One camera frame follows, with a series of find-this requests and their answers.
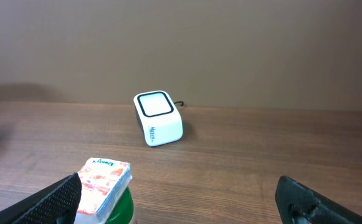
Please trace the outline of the white barcode scanner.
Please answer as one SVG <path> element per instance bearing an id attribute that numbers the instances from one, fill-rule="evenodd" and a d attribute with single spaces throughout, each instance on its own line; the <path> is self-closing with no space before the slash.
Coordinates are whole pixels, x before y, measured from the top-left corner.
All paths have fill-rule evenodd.
<path id="1" fill-rule="evenodd" d="M 133 102 L 147 145 L 156 147 L 182 138 L 183 121 L 167 92 L 156 90 L 140 93 Z"/>

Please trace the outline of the green lid round container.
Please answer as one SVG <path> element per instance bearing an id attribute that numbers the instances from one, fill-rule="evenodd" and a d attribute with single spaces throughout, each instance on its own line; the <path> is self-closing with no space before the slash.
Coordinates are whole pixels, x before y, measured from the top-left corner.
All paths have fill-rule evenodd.
<path id="1" fill-rule="evenodd" d="M 127 187 L 105 224 L 137 224 L 135 206 Z"/>

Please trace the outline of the orange Kleenex tissue pack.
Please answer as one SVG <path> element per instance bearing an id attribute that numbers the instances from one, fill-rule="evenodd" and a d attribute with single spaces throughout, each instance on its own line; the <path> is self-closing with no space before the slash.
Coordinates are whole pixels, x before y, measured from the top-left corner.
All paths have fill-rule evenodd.
<path id="1" fill-rule="evenodd" d="M 82 194 L 75 223 L 105 223 L 132 179 L 130 163 L 91 157 L 78 175 Z"/>

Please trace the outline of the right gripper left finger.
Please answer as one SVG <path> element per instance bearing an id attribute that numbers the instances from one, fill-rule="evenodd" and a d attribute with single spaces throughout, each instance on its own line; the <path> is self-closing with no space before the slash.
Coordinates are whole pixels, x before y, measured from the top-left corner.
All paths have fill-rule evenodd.
<path id="1" fill-rule="evenodd" d="M 0 224 L 73 224 L 81 194 L 75 172 L 0 211 Z"/>

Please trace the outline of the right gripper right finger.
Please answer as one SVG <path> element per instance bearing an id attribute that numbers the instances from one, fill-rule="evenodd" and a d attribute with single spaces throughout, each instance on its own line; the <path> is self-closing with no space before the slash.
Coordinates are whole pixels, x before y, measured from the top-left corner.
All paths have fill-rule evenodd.
<path id="1" fill-rule="evenodd" d="M 279 178 L 275 202 L 286 224 L 362 224 L 362 216 L 288 176 Z"/>

